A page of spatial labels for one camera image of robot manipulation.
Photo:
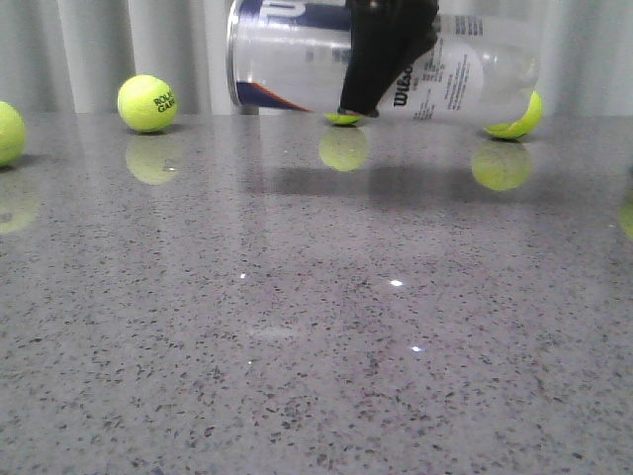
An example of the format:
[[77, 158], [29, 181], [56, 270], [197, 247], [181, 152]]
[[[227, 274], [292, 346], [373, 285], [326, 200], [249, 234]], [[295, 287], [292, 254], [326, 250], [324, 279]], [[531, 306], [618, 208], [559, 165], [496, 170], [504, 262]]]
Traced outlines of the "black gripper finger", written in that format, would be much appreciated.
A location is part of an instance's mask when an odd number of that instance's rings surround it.
[[347, 1], [351, 55], [338, 112], [376, 117], [377, 106], [399, 75], [436, 41], [436, 0]]

